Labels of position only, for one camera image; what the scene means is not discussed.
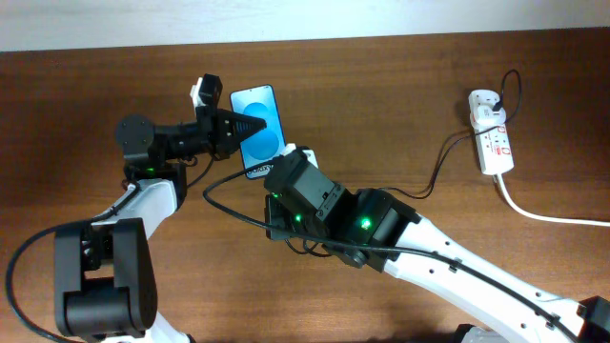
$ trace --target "wood grain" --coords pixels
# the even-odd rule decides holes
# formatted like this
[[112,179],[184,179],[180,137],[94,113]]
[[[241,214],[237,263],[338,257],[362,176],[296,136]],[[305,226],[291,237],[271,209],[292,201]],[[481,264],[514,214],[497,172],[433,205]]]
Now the wood grain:
[[[205,72],[221,76],[225,108],[231,91],[272,84],[287,139],[315,149],[320,168],[348,188],[417,190],[442,141],[467,128],[467,94],[497,90],[517,68],[524,95],[509,127],[516,167],[506,174],[514,200],[536,213],[610,220],[609,40],[610,30],[550,30],[1,54],[0,273],[34,232],[106,209],[122,192],[115,124],[132,112],[191,120],[188,93]],[[509,110],[515,94],[510,80]],[[215,164],[150,241],[159,310],[177,329],[198,342],[365,341],[477,324],[390,276],[295,255],[201,199],[206,184],[240,168],[238,155]],[[216,197],[262,217],[264,193],[261,181],[243,179]],[[480,173],[472,143],[452,152],[428,200],[405,201],[549,292],[610,298],[608,230],[513,212]],[[24,255],[15,285],[23,309],[54,329],[51,242]],[[1,299],[4,340],[42,341]]]

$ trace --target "smartphone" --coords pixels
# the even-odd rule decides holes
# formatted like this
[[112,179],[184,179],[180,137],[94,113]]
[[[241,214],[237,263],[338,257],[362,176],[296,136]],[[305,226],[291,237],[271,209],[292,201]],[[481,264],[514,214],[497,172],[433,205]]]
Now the smartphone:
[[[279,156],[286,147],[279,111],[271,85],[254,87],[231,93],[231,107],[234,112],[265,119],[267,128],[241,142],[241,160],[244,169],[269,161]],[[249,179],[256,179],[269,173],[272,166],[263,166],[246,173]]]

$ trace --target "cable clip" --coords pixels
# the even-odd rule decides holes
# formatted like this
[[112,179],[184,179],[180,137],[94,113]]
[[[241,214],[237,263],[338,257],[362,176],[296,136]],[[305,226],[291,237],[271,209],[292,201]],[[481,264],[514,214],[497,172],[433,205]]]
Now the cable clip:
[[462,265],[461,259],[456,257],[456,259],[453,262],[449,263],[449,271],[458,272],[458,269],[461,269],[461,267],[460,267],[461,265]]
[[545,326],[546,326],[546,328],[547,328],[547,329],[549,329],[549,330],[554,330],[554,329],[555,329],[555,327],[557,326],[557,324],[559,323],[559,320],[560,320],[560,319],[561,319],[561,317],[560,317],[560,316],[558,316],[558,315],[556,315],[556,314],[552,313],[552,314],[551,314],[551,319],[549,319],[549,320],[546,322],[546,325],[545,325]]
[[118,215],[118,210],[116,209],[116,207],[115,207],[115,206],[111,206],[111,207],[108,209],[108,212],[112,213],[112,215]]

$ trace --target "black mount bracket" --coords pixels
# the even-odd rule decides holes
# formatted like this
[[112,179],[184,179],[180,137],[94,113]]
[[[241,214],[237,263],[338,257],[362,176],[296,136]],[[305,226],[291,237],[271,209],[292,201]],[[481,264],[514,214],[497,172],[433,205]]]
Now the black mount bracket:
[[[78,223],[55,235],[55,323],[65,336],[99,342],[143,337],[153,325],[157,293],[141,218],[95,227]],[[112,264],[114,276],[85,272]]]
[[610,341],[610,302],[601,296],[580,301],[577,314],[584,319],[579,339],[584,343]]

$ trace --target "power strip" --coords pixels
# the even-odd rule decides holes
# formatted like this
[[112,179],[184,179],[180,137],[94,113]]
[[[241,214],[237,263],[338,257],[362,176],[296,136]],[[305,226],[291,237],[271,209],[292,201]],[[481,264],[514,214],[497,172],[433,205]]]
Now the power strip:
[[494,91],[476,90],[471,92],[468,96],[470,123],[475,129],[475,133],[486,131],[485,133],[476,135],[480,170],[483,174],[492,175],[494,177],[494,182],[498,183],[499,189],[508,205],[518,213],[532,219],[553,223],[610,227],[610,222],[556,218],[533,214],[515,204],[508,194],[504,179],[502,178],[502,175],[505,172],[508,172],[515,167],[515,163],[513,161],[513,152],[508,142],[506,125],[504,124],[506,121],[506,111],[504,108],[499,108],[497,111],[494,111],[494,106],[498,101],[499,96]]
[[475,133],[489,130],[476,135],[478,161],[485,175],[496,175],[510,171],[515,167],[513,152],[508,141],[508,133],[504,121],[506,111],[500,108],[493,111],[499,95],[494,91],[476,90],[468,96],[470,105],[470,123]]

